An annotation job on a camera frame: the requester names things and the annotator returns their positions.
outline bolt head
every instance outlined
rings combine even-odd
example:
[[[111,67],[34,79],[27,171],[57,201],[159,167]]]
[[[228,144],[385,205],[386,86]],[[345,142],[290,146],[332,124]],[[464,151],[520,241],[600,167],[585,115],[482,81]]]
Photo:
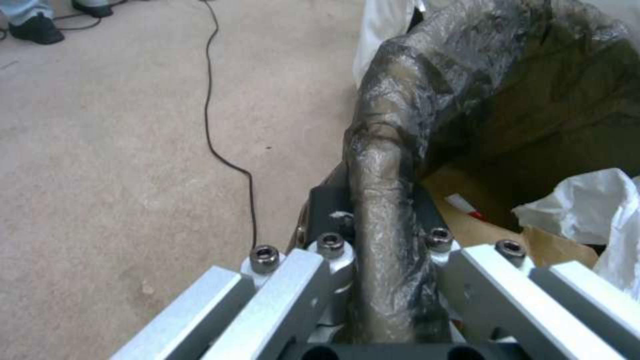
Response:
[[[278,268],[280,253],[271,245],[258,245],[249,254],[251,269],[258,274],[268,274]]]
[[[444,227],[434,227],[427,236],[427,247],[435,252],[447,252],[451,250],[453,235]]]
[[[495,250],[510,263],[520,267],[527,256],[527,250],[517,241],[504,239],[495,243]]]
[[[344,238],[338,233],[324,233],[317,239],[318,254],[325,259],[339,258],[344,253]]]

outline cable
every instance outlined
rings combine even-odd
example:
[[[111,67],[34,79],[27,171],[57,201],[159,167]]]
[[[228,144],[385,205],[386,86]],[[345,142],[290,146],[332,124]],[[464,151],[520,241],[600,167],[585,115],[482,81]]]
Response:
[[[209,82],[207,84],[207,99],[204,102],[204,126],[205,126],[205,132],[207,135],[207,144],[209,145],[209,150],[211,151],[211,154],[213,154],[213,156],[216,157],[216,159],[220,160],[223,164],[225,164],[227,167],[230,167],[232,169],[234,169],[235,171],[245,175],[247,177],[247,179],[249,179],[249,205],[250,205],[250,209],[251,209],[251,223],[252,223],[252,227],[253,227],[253,238],[252,238],[252,242],[251,242],[251,248],[255,248],[256,244],[257,244],[257,226],[256,226],[256,220],[255,220],[255,204],[254,204],[254,200],[253,200],[253,176],[251,174],[250,171],[245,170],[235,164],[233,164],[231,161],[225,159],[222,155],[220,155],[216,149],[213,147],[213,143],[211,141],[211,134],[209,132],[209,103],[211,103],[211,88],[212,88],[212,83],[213,83],[213,78],[212,78],[212,73],[211,73],[211,55],[209,55],[209,49],[211,48],[211,43],[213,42],[213,39],[216,37],[216,35],[218,34],[218,31],[220,30],[220,25],[218,24],[218,18],[216,17],[216,13],[213,11],[213,8],[211,8],[211,5],[209,5],[209,2],[207,0],[201,0],[205,5],[207,5],[207,7],[209,8],[209,12],[211,13],[211,17],[213,18],[213,23],[216,25],[216,28],[214,29],[213,33],[211,33],[211,36],[209,37],[209,40],[207,41],[207,46],[205,47],[205,54],[207,56],[207,74],[209,75]]]
[[[126,3],[128,1],[129,0],[120,0],[120,1],[118,1],[116,3],[109,4],[109,6],[114,8],[114,7],[118,6],[118,5],[122,5],[122,4]],[[57,17],[53,18],[53,21],[67,20],[67,19],[72,19],[74,17],[80,17],[80,16],[88,16],[88,15],[85,14],[85,13],[72,13],[72,14],[69,14],[69,15],[57,16]],[[60,31],[86,30],[86,29],[95,28],[101,22],[102,22],[102,18],[99,17],[98,19],[96,19],[95,22],[93,22],[93,23],[91,23],[89,25],[86,25],[86,26],[79,26],[79,27],[74,27],[74,28],[57,28],[57,29],[60,30]],[[6,39],[7,32],[8,32],[7,29],[0,28],[0,41]]]

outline black shoe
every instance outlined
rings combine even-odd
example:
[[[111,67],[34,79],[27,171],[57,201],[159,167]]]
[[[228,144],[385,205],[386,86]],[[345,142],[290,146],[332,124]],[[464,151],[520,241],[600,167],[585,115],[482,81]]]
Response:
[[[93,17],[107,17],[113,15],[113,12],[111,11],[111,5],[85,6],[81,3],[78,3],[76,0],[72,0],[71,5],[74,7],[74,9]]]
[[[65,39],[53,21],[42,13],[38,13],[38,16],[30,18],[22,25],[9,24],[9,32],[15,38],[30,40],[41,45],[55,44]]]

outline wrapped object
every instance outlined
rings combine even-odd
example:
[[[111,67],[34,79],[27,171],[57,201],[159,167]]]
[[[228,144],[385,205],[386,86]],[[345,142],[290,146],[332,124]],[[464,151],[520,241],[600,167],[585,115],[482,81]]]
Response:
[[[344,139],[356,341],[449,336],[412,208],[425,171],[463,154],[499,159],[603,117],[637,121],[639,64],[621,22],[573,0],[460,0],[384,42]]]

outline white plastic bag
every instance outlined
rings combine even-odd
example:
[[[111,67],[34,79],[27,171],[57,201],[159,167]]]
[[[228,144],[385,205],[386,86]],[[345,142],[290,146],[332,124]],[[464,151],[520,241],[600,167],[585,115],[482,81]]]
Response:
[[[513,210],[531,225],[583,244],[607,245],[593,271],[640,301],[640,177],[612,168],[569,177],[544,199]]]

